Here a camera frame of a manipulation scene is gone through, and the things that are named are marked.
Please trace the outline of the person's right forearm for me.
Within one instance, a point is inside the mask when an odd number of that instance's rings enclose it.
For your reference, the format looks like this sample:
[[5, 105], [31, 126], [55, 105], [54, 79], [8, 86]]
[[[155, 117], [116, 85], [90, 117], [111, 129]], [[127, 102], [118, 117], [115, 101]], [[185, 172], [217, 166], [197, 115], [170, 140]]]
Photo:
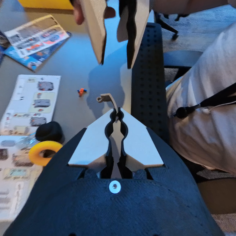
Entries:
[[228, 4], [236, 8], [235, 0], [152, 0], [152, 9], [167, 15], [186, 15]]

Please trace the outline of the grey desk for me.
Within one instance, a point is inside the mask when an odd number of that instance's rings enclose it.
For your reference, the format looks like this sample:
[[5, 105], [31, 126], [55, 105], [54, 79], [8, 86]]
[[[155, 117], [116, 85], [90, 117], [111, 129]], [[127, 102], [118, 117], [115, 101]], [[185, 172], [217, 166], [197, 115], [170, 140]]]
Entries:
[[[40, 67], [36, 73], [4, 56], [0, 66], [0, 120], [2, 119], [13, 94], [18, 75], [26, 79], [36, 79], [38, 75], [61, 76], [53, 120], [58, 122], [67, 143], [80, 130], [109, 111], [112, 103], [101, 103], [96, 98], [103, 93], [111, 93], [117, 105], [127, 112], [131, 110], [131, 69], [127, 69], [126, 44], [117, 41], [117, 27], [120, 21], [119, 1], [110, 0], [108, 6], [116, 11], [116, 17], [105, 20], [107, 43], [103, 65], [98, 65], [85, 26], [78, 26], [72, 14], [51, 11], [60, 25], [72, 35]], [[46, 12], [25, 11], [17, 0], [4, 0], [0, 9], [0, 30], [16, 28], [24, 23], [47, 15]], [[79, 98], [77, 90], [85, 88], [85, 95]], [[16, 146], [10, 151], [17, 151]], [[41, 166], [15, 167], [13, 152], [8, 159], [0, 161], [0, 227], [8, 225], [21, 211], [32, 190]], [[29, 171], [28, 179], [2, 180], [5, 168]]]

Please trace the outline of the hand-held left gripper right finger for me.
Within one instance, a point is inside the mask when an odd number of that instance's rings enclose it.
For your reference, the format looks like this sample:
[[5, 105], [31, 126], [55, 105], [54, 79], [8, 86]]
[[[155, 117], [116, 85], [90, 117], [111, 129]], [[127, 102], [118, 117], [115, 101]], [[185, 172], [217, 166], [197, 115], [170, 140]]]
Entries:
[[164, 162], [147, 127], [123, 108], [118, 110], [123, 135], [118, 162], [121, 177], [132, 177], [132, 173], [137, 170], [163, 166]]

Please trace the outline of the person's right hand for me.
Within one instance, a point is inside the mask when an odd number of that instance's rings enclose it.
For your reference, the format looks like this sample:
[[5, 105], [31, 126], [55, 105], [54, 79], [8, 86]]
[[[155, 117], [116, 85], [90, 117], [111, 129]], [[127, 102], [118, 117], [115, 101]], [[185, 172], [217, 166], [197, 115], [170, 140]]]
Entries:
[[[82, 13], [81, 5], [79, 0], [70, 0], [71, 5], [73, 6], [73, 15], [77, 25], [81, 25], [84, 22], [84, 16]], [[116, 16], [115, 9], [112, 7], [107, 7], [105, 10], [104, 18], [110, 19]]]

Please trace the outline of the nested yellow storage bins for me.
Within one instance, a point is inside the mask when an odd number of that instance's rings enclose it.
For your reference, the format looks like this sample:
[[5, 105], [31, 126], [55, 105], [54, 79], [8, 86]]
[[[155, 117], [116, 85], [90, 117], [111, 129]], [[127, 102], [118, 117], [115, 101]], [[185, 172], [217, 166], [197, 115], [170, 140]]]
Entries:
[[18, 0], [24, 8], [73, 10], [69, 0]]

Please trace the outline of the black foam wheel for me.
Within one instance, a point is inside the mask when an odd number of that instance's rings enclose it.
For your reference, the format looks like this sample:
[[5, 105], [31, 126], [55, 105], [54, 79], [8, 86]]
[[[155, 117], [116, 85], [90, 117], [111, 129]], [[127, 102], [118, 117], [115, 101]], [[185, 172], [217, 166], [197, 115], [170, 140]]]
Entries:
[[63, 130], [58, 122], [51, 121], [40, 125], [35, 133], [37, 141], [55, 141], [59, 143], [64, 142]]

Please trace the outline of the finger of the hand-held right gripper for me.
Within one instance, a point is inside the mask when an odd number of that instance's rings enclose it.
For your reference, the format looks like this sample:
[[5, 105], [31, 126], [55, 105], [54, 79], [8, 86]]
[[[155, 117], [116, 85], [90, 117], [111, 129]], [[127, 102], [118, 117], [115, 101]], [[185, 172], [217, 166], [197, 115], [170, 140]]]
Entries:
[[148, 22], [150, 0], [120, 0], [119, 16], [125, 7], [128, 7], [127, 68], [132, 69]]
[[104, 63], [107, 32], [105, 28], [106, 0], [81, 0], [85, 25], [99, 64]]

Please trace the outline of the black chair base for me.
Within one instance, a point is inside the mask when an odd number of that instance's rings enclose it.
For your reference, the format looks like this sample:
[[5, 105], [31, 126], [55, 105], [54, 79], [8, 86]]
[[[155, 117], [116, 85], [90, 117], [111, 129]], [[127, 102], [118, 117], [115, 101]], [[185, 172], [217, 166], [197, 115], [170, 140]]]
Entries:
[[[181, 17], [185, 18], [187, 16], [189, 16], [190, 14], [178, 14], [178, 16], [176, 17], [175, 21], [179, 21], [179, 19]], [[164, 18], [169, 19], [169, 15], [168, 14], [163, 14]], [[173, 36], [172, 36], [172, 41], [175, 41], [178, 38], [178, 31], [176, 29], [174, 29], [173, 27], [171, 27], [170, 25], [168, 25], [167, 23], [165, 23], [163, 20], [161, 20], [160, 14], [154, 11], [154, 20], [155, 23], [158, 23], [161, 28], [166, 29], [170, 32], [173, 32]]]

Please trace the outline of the open instruction booklet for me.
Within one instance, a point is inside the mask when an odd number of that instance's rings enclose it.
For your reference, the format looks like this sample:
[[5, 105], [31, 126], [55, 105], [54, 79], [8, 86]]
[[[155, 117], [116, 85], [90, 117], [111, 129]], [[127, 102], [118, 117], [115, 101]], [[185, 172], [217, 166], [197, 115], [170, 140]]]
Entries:
[[0, 121], [0, 222], [12, 222], [23, 208], [42, 167], [16, 143], [52, 121], [61, 76], [19, 75]]

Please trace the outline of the grey angled brick piece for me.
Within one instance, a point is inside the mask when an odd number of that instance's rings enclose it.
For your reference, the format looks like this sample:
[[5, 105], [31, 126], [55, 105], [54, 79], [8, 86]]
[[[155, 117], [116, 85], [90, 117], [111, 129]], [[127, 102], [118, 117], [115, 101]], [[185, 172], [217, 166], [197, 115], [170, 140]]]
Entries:
[[111, 102], [116, 110], [116, 117], [115, 117], [115, 121], [118, 121], [119, 120], [119, 117], [118, 117], [118, 106], [113, 98], [113, 96], [110, 94], [110, 93], [104, 93], [104, 94], [100, 94], [99, 97], [96, 98], [96, 101], [98, 103], [102, 103], [102, 102]]

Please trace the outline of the printed sticker sheet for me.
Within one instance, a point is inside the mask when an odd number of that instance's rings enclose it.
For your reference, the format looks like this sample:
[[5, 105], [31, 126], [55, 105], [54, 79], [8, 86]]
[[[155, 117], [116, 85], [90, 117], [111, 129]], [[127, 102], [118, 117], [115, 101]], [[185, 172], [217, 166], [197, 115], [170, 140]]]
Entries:
[[68, 33], [52, 15], [37, 18], [4, 34], [20, 58], [69, 38]]

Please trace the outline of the clear bag of brick parts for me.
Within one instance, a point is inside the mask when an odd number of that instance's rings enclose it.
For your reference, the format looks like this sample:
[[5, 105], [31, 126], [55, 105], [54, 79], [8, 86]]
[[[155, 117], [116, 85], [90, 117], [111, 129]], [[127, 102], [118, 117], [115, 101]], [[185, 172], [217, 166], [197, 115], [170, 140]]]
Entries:
[[30, 134], [27, 137], [20, 139], [16, 143], [16, 147], [20, 150], [31, 149], [34, 145], [40, 143], [35, 137], [36, 133]]

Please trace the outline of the person's torso in white shirt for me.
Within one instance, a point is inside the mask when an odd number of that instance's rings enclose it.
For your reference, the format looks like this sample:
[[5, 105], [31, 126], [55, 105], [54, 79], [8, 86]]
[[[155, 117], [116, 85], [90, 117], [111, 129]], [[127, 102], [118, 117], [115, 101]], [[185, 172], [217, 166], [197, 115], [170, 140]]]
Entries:
[[185, 159], [236, 174], [236, 22], [166, 88], [170, 144]]

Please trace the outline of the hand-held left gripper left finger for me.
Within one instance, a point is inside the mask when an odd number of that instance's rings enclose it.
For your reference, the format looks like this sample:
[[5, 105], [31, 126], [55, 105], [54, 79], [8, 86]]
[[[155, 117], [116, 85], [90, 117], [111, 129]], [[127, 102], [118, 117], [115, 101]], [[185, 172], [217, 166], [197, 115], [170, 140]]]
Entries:
[[114, 167], [110, 140], [113, 123], [114, 108], [86, 128], [68, 165], [93, 169], [100, 173], [100, 178], [111, 178]]

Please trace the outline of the small colourful booklet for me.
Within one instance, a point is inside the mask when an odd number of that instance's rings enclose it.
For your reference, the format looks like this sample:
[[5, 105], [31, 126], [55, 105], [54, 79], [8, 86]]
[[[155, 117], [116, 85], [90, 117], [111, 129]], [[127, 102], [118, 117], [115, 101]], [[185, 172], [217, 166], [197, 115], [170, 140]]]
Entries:
[[14, 47], [9, 46], [7, 49], [3, 49], [0, 47], [0, 64], [2, 64], [4, 56], [8, 56], [19, 64], [25, 66], [31, 71], [36, 71], [40, 65], [46, 61], [49, 57], [51, 57], [60, 47], [63, 45], [67, 39], [58, 42], [55, 45], [52, 45], [46, 49], [43, 49], [39, 52], [31, 54], [27, 57], [20, 58], [17, 52], [15, 52]]

